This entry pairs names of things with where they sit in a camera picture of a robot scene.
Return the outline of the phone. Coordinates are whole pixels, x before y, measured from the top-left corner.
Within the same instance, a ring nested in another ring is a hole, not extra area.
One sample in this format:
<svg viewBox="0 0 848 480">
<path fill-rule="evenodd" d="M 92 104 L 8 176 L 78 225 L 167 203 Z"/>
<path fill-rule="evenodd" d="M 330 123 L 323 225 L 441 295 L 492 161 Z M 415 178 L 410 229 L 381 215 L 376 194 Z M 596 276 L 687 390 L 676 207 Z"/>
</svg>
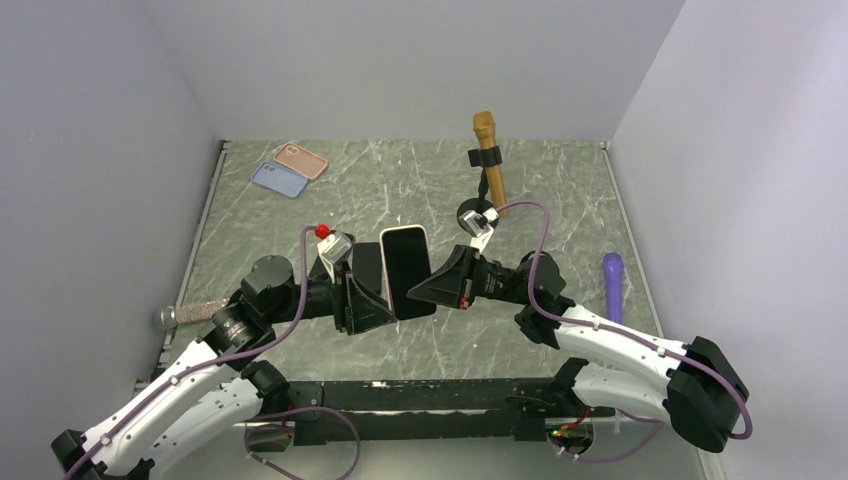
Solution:
<svg viewBox="0 0 848 480">
<path fill-rule="evenodd" d="M 391 310 L 398 321 L 433 315 L 437 306 L 408 292 L 432 273 L 426 230 L 418 224 L 384 229 L 379 235 Z"/>
<path fill-rule="evenodd" d="M 309 185 L 305 176 L 271 162 L 263 162 L 250 180 L 253 184 L 288 198 L 298 198 Z"/>
</svg>

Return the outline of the pink phone case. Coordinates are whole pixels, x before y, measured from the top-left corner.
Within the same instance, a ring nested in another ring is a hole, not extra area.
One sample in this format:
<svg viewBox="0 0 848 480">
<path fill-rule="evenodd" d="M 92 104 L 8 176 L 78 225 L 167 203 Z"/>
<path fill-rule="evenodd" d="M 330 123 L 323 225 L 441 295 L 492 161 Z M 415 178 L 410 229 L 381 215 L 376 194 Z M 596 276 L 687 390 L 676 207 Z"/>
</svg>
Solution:
<svg viewBox="0 0 848 480">
<path fill-rule="evenodd" d="M 326 159 L 292 142 L 282 145 L 274 154 L 273 160 L 309 181 L 320 178 L 328 168 Z"/>
</svg>

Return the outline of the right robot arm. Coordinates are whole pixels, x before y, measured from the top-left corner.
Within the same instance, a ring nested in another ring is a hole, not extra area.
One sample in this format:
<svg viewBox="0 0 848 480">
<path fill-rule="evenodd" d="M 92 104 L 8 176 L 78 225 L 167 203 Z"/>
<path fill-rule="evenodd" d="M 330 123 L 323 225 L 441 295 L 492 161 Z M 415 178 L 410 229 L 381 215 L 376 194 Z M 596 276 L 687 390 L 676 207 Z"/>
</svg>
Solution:
<svg viewBox="0 0 848 480">
<path fill-rule="evenodd" d="M 458 245 L 407 295 L 458 310 L 477 298 L 521 306 L 514 320 L 531 342 L 572 354 L 551 386 L 553 406 L 564 415 L 614 408 L 667 424 L 712 453 L 752 435 L 747 387 L 713 341 L 668 340 L 612 322 L 560 295 L 563 285 L 545 253 L 529 253 L 508 268 Z"/>
</svg>

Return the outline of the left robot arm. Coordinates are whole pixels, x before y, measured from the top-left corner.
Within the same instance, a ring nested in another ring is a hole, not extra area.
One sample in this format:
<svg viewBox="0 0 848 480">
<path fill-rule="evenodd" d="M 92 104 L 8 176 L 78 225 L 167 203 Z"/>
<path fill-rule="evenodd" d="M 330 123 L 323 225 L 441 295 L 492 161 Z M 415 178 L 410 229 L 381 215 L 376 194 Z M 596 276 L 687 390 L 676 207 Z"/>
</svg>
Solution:
<svg viewBox="0 0 848 480">
<path fill-rule="evenodd" d="M 321 274 L 295 281 L 288 259 L 260 258 L 199 336 L 118 412 L 81 432 L 66 430 L 51 449 L 68 479 L 154 479 L 231 426 L 279 417 L 289 383 L 261 348 L 278 323 L 332 315 L 362 333 L 394 322 L 388 303 L 348 267 L 334 283 Z"/>
</svg>

